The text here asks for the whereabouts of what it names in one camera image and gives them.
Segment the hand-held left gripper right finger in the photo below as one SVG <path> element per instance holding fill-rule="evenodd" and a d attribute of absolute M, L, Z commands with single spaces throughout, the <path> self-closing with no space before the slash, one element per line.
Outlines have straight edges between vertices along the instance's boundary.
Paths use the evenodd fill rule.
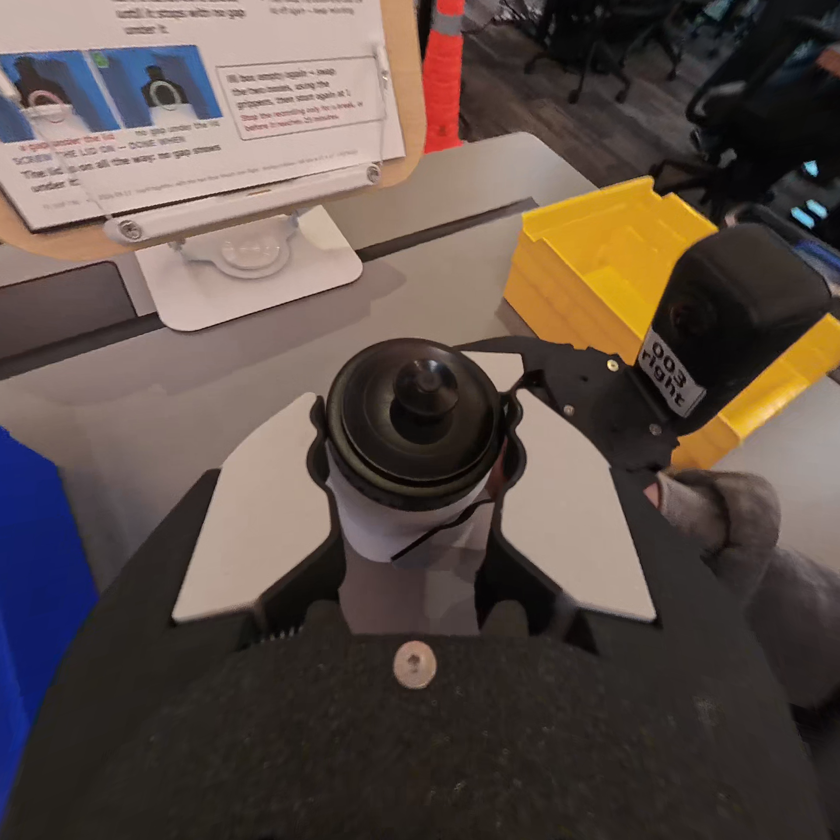
<path fill-rule="evenodd" d="M 530 391 L 510 394 L 504 466 L 476 576 L 486 628 L 502 602 L 527 633 L 567 637 L 585 615 L 654 625 L 655 602 L 606 458 Z"/>

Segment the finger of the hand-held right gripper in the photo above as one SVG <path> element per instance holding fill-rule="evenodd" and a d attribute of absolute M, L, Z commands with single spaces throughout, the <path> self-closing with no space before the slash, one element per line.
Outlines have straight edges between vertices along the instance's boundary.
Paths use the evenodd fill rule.
<path fill-rule="evenodd" d="M 492 520 L 492 502 L 474 501 L 455 519 L 423 532 L 396 551 L 391 565 L 398 569 L 428 569 L 449 561 L 460 562 L 463 553 L 483 554 Z"/>
<path fill-rule="evenodd" d="M 499 394 L 509 393 L 525 374 L 519 353 L 463 351 L 463 355 L 487 374 Z"/>

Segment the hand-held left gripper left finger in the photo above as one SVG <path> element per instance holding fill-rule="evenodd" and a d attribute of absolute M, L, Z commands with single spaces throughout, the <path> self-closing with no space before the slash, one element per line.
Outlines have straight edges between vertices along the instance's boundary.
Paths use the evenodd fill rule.
<path fill-rule="evenodd" d="M 263 627 L 296 627 L 312 603 L 339 600 L 345 559 L 326 487 L 322 403 L 300 395 L 226 457 L 175 623 L 242 613 Z"/>

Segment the white plastic bottle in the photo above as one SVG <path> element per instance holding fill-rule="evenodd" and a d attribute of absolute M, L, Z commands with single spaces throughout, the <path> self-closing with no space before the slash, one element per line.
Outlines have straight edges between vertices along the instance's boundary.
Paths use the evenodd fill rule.
<path fill-rule="evenodd" d="M 414 541 L 426 530 L 449 522 L 474 501 L 491 501 L 487 479 L 467 496 L 441 508 L 423 511 L 387 507 L 363 495 L 351 486 L 336 466 L 331 467 L 329 488 L 337 503 L 345 542 L 361 558 L 375 563 L 391 563 L 399 549 Z M 478 552 L 463 553 L 460 562 L 480 557 Z M 446 566 L 456 564 L 449 561 Z"/>

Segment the black bottle lid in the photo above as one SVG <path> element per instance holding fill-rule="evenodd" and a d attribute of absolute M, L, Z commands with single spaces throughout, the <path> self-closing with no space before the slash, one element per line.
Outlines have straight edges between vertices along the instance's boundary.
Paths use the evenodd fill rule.
<path fill-rule="evenodd" d="M 329 453 L 376 504 L 431 511 L 482 486 L 501 452 L 505 399 L 477 362 L 434 341 L 376 343 L 335 375 Z"/>

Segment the yellow plastic bin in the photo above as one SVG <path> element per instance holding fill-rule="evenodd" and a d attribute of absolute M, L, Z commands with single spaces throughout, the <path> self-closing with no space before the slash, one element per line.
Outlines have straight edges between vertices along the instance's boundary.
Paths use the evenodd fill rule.
<path fill-rule="evenodd" d="M 541 339 L 635 361 L 677 258 L 718 231 L 643 176 L 522 216 L 504 298 Z M 826 315 L 745 393 L 679 440 L 672 462 L 708 469 L 839 363 L 839 325 Z"/>

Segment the blue plastic bin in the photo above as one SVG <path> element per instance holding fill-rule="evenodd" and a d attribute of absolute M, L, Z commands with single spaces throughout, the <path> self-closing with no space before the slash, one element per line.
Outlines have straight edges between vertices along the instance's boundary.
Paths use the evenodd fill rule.
<path fill-rule="evenodd" d="M 47 689 L 97 600 L 58 468 L 2 428 L 2 812 Z"/>

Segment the orange traffic cone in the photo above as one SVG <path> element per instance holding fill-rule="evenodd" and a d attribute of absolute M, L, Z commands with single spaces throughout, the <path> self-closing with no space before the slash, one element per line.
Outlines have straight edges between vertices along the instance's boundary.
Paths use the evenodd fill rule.
<path fill-rule="evenodd" d="M 427 121 L 425 154 L 461 145 L 459 118 L 465 7 L 464 1 L 420 2 L 418 5 Z"/>

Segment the wooden clipboard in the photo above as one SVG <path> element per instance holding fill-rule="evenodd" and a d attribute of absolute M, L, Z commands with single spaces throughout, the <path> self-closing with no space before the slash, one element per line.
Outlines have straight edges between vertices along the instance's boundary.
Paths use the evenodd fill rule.
<path fill-rule="evenodd" d="M 90 263 L 319 204 L 330 205 L 346 197 L 368 196 L 401 184 L 424 154 L 427 121 L 422 63 L 413 4 L 382 1 L 380 6 L 388 90 L 394 95 L 405 144 L 402 159 L 302 176 L 51 233 L 30 232 L 2 196 L 2 244 L 38 257 Z"/>

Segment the instruction sheet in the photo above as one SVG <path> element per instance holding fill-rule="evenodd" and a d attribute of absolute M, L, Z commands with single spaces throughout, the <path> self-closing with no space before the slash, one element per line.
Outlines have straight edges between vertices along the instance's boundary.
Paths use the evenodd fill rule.
<path fill-rule="evenodd" d="M 2 2 L 2 193 L 33 233 L 403 158 L 382 2 Z"/>

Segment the black office chair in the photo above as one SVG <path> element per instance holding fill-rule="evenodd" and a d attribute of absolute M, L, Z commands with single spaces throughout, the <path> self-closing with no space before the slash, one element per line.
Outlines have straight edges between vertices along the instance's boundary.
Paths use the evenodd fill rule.
<path fill-rule="evenodd" d="M 717 223 L 730 207 L 765 202 L 806 162 L 838 164 L 838 76 L 818 61 L 837 44 L 838 2 L 767 2 L 689 100 L 704 162 L 655 164 L 655 192 L 701 191 Z"/>
<path fill-rule="evenodd" d="M 628 59 L 650 45 L 668 61 L 667 81 L 679 74 L 683 49 L 673 29 L 681 2 L 676 1 L 557 1 L 546 2 L 537 26 L 539 51 L 523 66 L 527 76 L 538 64 L 550 61 L 576 75 L 567 101 L 581 99 L 590 76 L 603 72 L 619 81 L 614 97 L 624 104 L 633 81 L 626 73 Z"/>

